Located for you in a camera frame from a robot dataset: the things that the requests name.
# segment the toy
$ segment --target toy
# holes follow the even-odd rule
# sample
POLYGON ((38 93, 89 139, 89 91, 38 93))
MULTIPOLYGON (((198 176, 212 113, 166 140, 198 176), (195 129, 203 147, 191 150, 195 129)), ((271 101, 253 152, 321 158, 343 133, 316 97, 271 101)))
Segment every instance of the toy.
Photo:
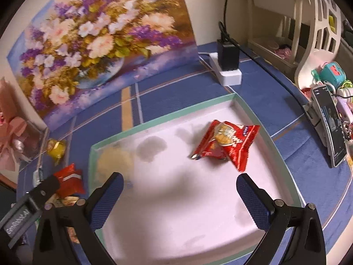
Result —
POLYGON ((337 62, 326 63, 319 76, 322 82, 327 81, 333 84, 335 89, 338 89, 346 79, 345 72, 337 62))

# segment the flower painting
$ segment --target flower painting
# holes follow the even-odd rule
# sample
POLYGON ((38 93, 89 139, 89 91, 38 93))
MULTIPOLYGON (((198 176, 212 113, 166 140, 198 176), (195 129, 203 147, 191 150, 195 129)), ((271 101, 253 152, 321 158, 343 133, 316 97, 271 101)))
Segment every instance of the flower painting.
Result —
POLYGON ((126 86, 195 59, 184 0, 50 0, 8 54, 51 130, 126 86))

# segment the table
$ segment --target table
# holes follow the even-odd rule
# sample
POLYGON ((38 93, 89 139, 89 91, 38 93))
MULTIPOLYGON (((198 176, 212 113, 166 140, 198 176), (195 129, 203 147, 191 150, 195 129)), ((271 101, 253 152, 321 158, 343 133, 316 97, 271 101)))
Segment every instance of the table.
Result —
MULTIPOLYGON (((199 47, 200 52, 216 51, 216 44, 199 47)), ((297 98, 305 104, 301 92, 277 69, 262 58, 252 55, 273 72, 297 98)), ((323 227, 328 253, 353 215, 352 172, 346 161, 330 168, 327 149, 316 131, 307 122, 294 98, 270 75, 244 54, 239 68, 242 83, 223 87, 209 69, 208 57, 133 84, 79 113, 60 128, 50 133, 55 139, 67 141, 63 162, 54 167, 47 154, 39 155, 24 167, 18 177, 17 199, 33 188, 32 175, 43 166, 44 178, 75 163, 83 170, 83 181, 88 192, 88 161, 93 144, 182 108, 215 97, 237 92, 255 112, 285 160, 304 203, 315 203, 323 227)), ((35 227, 27 231, 30 245, 34 244, 35 227)), ((285 234, 274 261, 279 261, 290 236, 285 234)), ((229 264, 244 264, 247 257, 229 264)))

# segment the smartphone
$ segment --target smartphone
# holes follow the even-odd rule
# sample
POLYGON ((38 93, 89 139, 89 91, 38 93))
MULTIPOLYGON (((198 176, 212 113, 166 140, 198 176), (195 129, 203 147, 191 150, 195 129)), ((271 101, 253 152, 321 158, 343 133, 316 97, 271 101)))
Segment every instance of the smartphone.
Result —
POLYGON ((326 85, 319 85, 312 88, 311 97, 325 129, 331 164, 333 167, 336 167, 347 155, 341 119, 326 85))

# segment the black cable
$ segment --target black cable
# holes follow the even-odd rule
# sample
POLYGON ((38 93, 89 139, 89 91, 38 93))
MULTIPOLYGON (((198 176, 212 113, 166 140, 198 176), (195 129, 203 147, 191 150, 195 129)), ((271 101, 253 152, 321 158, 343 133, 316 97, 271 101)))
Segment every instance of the black cable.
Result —
POLYGON ((227 24, 225 23, 226 13, 227 13, 227 5, 228 5, 228 0, 225 0, 225 2, 224 2, 224 10, 223 10, 223 25, 224 25, 225 31, 227 31, 227 24))
POLYGON ((238 47, 239 50, 241 50, 248 58, 250 58, 253 62, 255 62, 260 68, 262 68, 265 72, 267 72, 271 77, 273 77, 282 87, 286 89, 287 92, 290 93, 290 95, 296 100, 298 105, 301 107, 302 110, 304 110, 301 102, 298 100, 298 98, 291 92, 291 90, 279 79, 277 78, 273 73, 271 73, 268 69, 266 69, 262 64, 260 64, 257 60, 255 60, 250 54, 248 54, 242 47, 241 45, 238 44, 238 42, 234 39, 232 39, 229 34, 225 31, 224 25, 222 22, 218 22, 218 26, 224 35, 225 39, 228 40, 230 43, 232 43, 234 46, 238 47))
POLYGON ((343 96, 340 96, 338 94, 331 94, 332 96, 334 97, 341 97, 341 98, 352 98, 353 96, 349 96, 349 97, 343 97, 343 96))

